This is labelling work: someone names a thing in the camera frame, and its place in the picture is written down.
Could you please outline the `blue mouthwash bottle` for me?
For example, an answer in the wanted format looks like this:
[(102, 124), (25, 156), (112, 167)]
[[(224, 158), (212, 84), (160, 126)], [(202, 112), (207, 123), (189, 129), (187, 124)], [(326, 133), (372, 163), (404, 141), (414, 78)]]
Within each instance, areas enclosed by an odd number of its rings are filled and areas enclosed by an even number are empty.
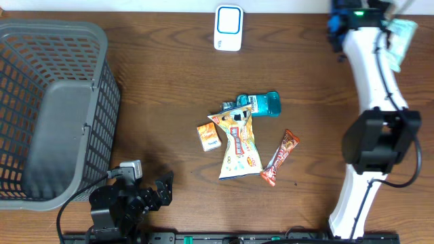
[(222, 111), (236, 106), (250, 105), (253, 117), (278, 117), (281, 114), (281, 100), (277, 91), (266, 94), (241, 94), (235, 101), (223, 102)]

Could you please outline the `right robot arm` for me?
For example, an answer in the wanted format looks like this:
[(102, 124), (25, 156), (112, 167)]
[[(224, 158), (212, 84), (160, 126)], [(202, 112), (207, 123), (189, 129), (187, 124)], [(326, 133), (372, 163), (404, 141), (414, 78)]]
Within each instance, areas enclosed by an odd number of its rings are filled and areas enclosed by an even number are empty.
[(342, 139), (346, 173), (328, 218), (333, 241), (368, 241), (365, 221), (380, 186), (407, 188), (421, 171), (421, 116), (409, 109), (387, 60), (390, 7), (387, 1), (331, 2), (328, 40), (348, 59), (359, 99), (359, 116)]

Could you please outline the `yellow snack bag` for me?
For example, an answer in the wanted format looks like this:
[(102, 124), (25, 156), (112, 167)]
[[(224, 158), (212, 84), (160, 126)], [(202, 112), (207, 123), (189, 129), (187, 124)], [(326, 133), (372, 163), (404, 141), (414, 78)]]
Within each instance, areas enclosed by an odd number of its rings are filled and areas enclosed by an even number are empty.
[(219, 180), (259, 175), (263, 167), (252, 129), (252, 105), (236, 106), (208, 118), (227, 136)]

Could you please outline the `teal white small packet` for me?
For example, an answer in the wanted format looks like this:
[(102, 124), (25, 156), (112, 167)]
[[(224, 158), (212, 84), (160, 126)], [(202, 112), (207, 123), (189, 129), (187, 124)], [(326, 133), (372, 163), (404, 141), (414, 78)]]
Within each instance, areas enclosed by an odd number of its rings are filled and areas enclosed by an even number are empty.
[(391, 70), (400, 73), (418, 24), (412, 20), (394, 19), (391, 24), (384, 20), (382, 25), (387, 28), (387, 33), (382, 34), (380, 46), (385, 46), (385, 57)]

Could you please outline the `small orange box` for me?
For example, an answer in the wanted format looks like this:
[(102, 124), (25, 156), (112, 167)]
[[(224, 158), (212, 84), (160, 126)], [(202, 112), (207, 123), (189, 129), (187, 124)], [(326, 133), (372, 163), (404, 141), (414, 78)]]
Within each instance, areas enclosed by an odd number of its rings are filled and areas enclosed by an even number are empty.
[(205, 152), (221, 146), (221, 141), (213, 122), (197, 127), (197, 133)]

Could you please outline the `red-brown snack bar wrapper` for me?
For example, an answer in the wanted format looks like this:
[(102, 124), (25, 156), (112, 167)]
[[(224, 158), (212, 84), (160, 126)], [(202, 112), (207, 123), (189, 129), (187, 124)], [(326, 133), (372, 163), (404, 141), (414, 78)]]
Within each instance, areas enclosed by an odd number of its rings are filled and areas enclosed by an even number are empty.
[(290, 130), (285, 130), (281, 144), (276, 150), (267, 167), (260, 173), (261, 177), (271, 186), (276, 185), (277, 170), (286, 160), (288, 155), (296, 148), (300, 139)]

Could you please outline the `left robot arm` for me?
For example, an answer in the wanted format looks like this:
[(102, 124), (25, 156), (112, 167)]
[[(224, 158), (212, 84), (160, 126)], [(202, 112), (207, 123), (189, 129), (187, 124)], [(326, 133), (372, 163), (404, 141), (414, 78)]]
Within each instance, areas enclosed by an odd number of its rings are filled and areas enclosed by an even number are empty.
[(156, 189), (142, 188), (141, 161), (126, 161), (107, 171), (112, 185), (94, 190), (89, 202), (93, 220), (93, 237), (88, 243), (146, 243), (138, 230), (142, 216), (168, 206), (173, 198), (174, 172), (169, 171), (155, 180)]

